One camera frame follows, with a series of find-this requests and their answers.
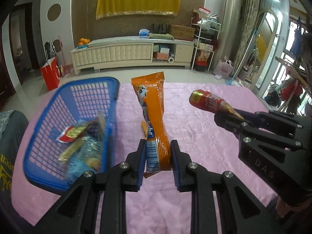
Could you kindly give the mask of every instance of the wood-paneled wall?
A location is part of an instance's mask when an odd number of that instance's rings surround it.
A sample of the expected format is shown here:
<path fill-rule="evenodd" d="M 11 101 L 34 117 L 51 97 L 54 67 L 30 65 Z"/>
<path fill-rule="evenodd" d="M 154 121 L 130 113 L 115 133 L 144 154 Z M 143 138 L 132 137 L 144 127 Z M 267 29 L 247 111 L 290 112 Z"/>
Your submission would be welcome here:
<path fill-rule="evenodd" d="M 90 40 L 116 36 L 138 35 L 140 29 L 155 24 L 189 26 L 191 11 L 204 5 L 205 0 L 181 0 L 177 17 L 158 15 L 123 15 L 96 20 L 97 0 L 72 0 L 71 15 L 74 43 L 80 38 Z"/>

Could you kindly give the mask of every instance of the wall circle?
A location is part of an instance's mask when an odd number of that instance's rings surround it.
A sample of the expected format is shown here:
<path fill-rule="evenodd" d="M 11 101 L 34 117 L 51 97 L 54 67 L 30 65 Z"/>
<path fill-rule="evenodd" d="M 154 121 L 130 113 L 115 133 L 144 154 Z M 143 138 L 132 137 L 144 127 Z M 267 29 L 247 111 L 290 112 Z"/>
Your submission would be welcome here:
<path fill-rule="evenodd" d="M 58 53 L 61 51 L 61 48 L 63 46 L 62 42 L 59 40 L 54 40 L 53 45 L 55 46 L 55 51 Z"/>
<path fill-rule="evenodd" d="M 61 11 L 60 5 L 58 3 L 53 4 L 49 8 L 46 17 L 48 18 L 49 21 L 54 21 L 54 20 L 56 20 L 59 17 L 60 11 Z"/>

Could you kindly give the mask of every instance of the white shelf rack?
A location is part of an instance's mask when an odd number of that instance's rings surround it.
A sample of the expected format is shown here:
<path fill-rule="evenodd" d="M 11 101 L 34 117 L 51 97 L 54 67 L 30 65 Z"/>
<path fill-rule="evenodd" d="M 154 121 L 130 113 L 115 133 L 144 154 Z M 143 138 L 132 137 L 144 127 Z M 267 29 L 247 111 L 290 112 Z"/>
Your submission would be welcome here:
<path fill-rule="evenodd" d="M 201 23 L 200 23 L 199 34 L 198 34 L 198 35 L 194 34 L 194 36 L 197 38 L 197 42 L 196 42 L 196 46 L 195 46 L 195 54 L 194 54 L 194 57 L 193 57 L 193 62 L 192 62 L 192 67 L 191 67 L 192 70 L 193 70 L 193 67 L 194 67 L 194 63 L 195 63 L 195 58 L 196 58 L 197 50 L 206 51 L 206 50 L 201 50 L 201 49 L 199 49 L 199 43 L 200 43 L 199 40 L 202 39 L 202 40 L 212 41 L 212 40 L 210 40 L 210 39 L 207 39 L 207 38 L 204 38 L 204 37 L 200 36 L 201 33 L 202 33 L 202 21 L 203 21 L 203 19 L 201 20 Z M 220 35 L 221 24 L 220 24 L 220 23 L 216 23 L 216 22 L 214 22 L 214 21 L 212 21 L 212 20 L 211 20 L 211 22 L 213 22 L 213 23 L 219 25 L 219 30 L 210 28 L 210 30 L 213 30 L 213 31 L 218 32 L 218 35 L 217 35 L 217 38 L 216 38 L 216 39 L 218 40 L 218 39 L 219 39 L 219 35 Z M 212 51 L 211 53 L 212 53 L 212 57 L 211 57 L 211 59 L 210 59 L 210 63 L 209 63 L 209 66 L 208 66 L 208 71 L 210 70 L 211 62 L 212 62 L 212 60 L 213 60 L 213 56 L 214 56 L 215 51 Z"/>

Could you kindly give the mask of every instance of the table covered with pink cloth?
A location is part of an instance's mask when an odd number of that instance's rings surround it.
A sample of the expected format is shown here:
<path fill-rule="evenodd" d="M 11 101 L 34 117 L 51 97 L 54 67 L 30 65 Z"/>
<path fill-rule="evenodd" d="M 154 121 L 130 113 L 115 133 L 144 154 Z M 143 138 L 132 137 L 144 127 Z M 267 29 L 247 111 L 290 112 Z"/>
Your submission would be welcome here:
<path fill-rule="evenodd" d="M 196 109 L 188 102 L 197 89 L 210 91 L 224 98 L 234 108 L 244 111 L 267 111 L 261 101 L 247 88 L 197 83 L 165 83 L 163 121 L 169 141 L 176 139 L 180 150 L 192 161 L 207 170 L 223 173 L 232 171 L 266 206 L 275 196 L 274 191 L 238 159 L 238 140 L 218 127 L 213 114 Z M 15 210 L 35 225 L 59 195 L 30 184 L 23 171 L 25 150 L 35 124 L 52 94 L 47 94 L 35 117 L 31 120 L 21 142 L 12 179 L 12 204 Z M 116 107 L 118 136 L 116 163 L 136 151 L 144 137 L 141 128 L 142 109 L 129 83 L 121 84 Z M 172 171 L 160 172 L 143 180 L 138 193 L 126 193 L 128 233 L 190 233 L 191 193 L 179 193 Z"/>

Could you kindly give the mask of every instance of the basket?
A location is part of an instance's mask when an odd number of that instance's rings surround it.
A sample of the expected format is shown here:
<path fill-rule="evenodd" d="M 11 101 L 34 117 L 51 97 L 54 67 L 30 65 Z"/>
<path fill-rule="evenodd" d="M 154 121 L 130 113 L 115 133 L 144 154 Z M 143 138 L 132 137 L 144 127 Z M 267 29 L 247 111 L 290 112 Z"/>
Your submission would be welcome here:
<path fill-rule="evenodd" d="M 101 77 L 70 82 L 55 92 L 38 119 L 26 149 L 24 172 L 30 183 L 60 195 L 68 189 L 66 169 L 58 160 L 65 148 L 56 138 L 79 119 L 96 118 L 98 110 L 106 115 L 101 172 L 114 164 L 118 90 L 116 78 Z"/>

